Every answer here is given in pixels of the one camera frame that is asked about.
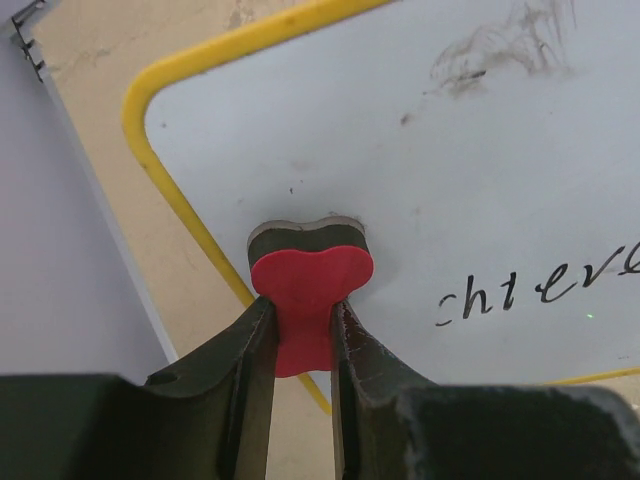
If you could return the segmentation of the red whiteboard eraser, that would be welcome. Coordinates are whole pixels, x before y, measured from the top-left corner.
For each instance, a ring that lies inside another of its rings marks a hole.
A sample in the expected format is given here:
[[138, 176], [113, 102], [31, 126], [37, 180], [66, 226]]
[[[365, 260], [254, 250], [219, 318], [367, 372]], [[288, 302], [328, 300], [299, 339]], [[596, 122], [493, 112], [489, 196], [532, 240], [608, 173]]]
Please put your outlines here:
[[276, 376], [329, 371], [333, 307], [374, 273], [364, 226], [346, 216], [273, 220], [252, 231], [247, 255], [255, 292], [276, 310]]

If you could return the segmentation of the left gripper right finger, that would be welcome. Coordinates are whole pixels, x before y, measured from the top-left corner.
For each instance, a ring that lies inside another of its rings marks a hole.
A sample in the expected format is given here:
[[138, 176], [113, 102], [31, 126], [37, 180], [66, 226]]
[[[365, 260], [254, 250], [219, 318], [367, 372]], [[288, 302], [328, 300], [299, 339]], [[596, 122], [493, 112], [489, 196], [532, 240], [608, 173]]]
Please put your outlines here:
[[635, 479], [639, 420], [591, 386], [439, 385], [332, 311], [340, 479]]

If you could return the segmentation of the yellow framed whiteboard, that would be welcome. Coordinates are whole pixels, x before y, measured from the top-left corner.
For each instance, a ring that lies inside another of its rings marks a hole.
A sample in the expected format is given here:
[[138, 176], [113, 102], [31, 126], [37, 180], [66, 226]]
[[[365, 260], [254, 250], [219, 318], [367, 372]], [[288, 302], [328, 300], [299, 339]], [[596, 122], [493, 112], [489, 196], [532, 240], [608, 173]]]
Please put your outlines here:
[[311, 1], [149, 66], [122, 122], [243, 301], [253, 229], [346, 216], [352, 306], [431, 380], [639, 371], [635, 1]]

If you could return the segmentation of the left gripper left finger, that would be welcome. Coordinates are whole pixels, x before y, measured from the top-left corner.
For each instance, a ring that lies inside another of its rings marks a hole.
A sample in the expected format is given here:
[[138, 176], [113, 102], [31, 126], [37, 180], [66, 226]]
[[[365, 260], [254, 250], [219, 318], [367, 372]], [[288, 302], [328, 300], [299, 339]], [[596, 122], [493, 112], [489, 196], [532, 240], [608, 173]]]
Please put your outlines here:
[[116, 375], [1, 380], [5, 479], [262, 479], [277, 322], [255, 300], [143, 385]]

